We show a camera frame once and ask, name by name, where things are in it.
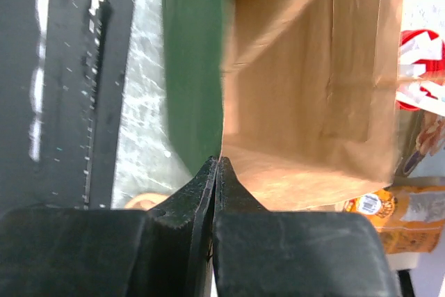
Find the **orange package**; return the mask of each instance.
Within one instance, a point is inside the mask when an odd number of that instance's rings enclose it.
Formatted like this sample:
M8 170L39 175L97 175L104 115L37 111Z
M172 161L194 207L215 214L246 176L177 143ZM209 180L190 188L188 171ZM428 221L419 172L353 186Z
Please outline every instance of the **orange package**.
M445 186L394 186L347 201L379 232L387 254L431 252L445 225Z

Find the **orange snack bag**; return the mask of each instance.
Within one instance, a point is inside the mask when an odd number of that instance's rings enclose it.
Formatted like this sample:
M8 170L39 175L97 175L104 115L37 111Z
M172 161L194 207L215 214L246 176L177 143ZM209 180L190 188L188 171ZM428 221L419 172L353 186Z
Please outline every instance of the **orange snack bag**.
M445 226L445 186L397 186L347 201L344 211L366 216L387 254L431 252Z

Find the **beige circular object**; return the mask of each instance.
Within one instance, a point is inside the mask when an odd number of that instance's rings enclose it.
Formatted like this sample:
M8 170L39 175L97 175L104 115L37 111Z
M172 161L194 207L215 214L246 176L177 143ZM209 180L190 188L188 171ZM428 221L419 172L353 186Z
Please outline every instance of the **beige circular object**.
M125 209L150 210L168 198L167 195L156 193L140 194L125 205Z

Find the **paper bag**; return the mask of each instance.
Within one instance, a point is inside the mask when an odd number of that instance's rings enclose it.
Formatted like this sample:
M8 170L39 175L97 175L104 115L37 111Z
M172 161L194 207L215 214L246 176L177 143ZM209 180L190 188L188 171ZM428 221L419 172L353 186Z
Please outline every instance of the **paper bag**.
M391 182L402 2L236 0L222 154L268 209Z

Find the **brown paper bag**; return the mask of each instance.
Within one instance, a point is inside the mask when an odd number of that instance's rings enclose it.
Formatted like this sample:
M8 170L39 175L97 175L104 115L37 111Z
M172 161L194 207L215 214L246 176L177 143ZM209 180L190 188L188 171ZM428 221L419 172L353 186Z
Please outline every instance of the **brown paper bag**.
M222 154L267 208L391 182L402 1L236 0Z

